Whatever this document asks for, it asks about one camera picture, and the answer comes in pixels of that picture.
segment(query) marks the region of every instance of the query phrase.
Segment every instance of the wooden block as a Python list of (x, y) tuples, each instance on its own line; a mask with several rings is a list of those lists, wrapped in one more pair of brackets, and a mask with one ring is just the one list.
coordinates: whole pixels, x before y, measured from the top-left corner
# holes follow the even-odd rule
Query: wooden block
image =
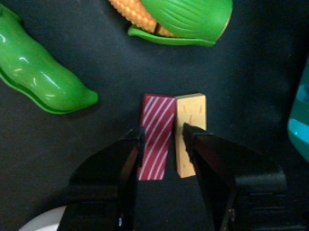
[(141, 122), (145, 127), (145, 152), (139, 180), (164, 179), (176, 109), (174, 97), (145, 95)]
[(186, 145), (182, 139), (184, 123), (206, 129), (206, 96), (192, 94), (177, 99), (177, 125), (176, 125), (176, 145), (178, 173), (182, 178), (196, 175), (193, 164), (190, 163)]

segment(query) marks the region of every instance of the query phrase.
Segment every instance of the black background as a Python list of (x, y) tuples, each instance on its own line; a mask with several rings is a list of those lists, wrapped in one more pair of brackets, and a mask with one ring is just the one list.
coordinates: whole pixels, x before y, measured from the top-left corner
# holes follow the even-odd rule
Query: black background
[[(130, 37), (106, 0), (2, 3), (101, 98), (77, 113), (50, 115), (0, 82), (2, 231), (67, 203), (74, 170), (139, 125), (144, 93), (206, 94), (208, 130), (283, 165), (291, 209), (309, 210), (309, 166), (287, 133), (309, 46), (308, 0), (236, 0), (213, 48)], [(165, 179), (139, 182), (135, 217), (137, 230), (206, 230), (197, 179), (176, 172), (173, 139)]]

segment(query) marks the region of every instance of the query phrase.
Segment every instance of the plastic toy vegetable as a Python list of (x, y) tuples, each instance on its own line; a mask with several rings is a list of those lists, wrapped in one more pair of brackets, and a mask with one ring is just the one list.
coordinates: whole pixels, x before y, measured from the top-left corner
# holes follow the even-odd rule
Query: plastic toy vegetable
[(0, 5), (0, 78), (47, 112), (66, 114), (98, 101), (74, 73), (53, 58), (20, 26), (19, 16)]
[(110, 0), (131, 21), (129, 34), (168, 45), (213, 46), (232, 14), (232, 0)]

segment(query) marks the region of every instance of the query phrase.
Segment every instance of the pink striped block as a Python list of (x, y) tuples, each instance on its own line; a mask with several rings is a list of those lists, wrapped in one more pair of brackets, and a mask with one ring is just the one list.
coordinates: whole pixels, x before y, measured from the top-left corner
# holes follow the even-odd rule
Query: pink striped block
[(145, 127), (145, 153), (139, 180), (164, 179), (176, 109), (174, 97), (144, 96), (141, 126)]

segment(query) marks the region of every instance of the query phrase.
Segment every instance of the teal object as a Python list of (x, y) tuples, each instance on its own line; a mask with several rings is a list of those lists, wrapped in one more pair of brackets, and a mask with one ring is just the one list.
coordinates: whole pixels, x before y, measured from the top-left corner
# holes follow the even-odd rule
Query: teal object
[(288, 130), (291, 141), (309, 162), (309, 58), (295, 98)]
[(94, 105), (98, 94), (30, 37), (19, 16), (0, 5), (0, 78), (49, 113), (66, 114)]
[(232, 0), (142, 0), (158, 23), (178, 37), (168, 38), (135, 26), (129, 34), (166, 45), (213, 46), (229, 24)]

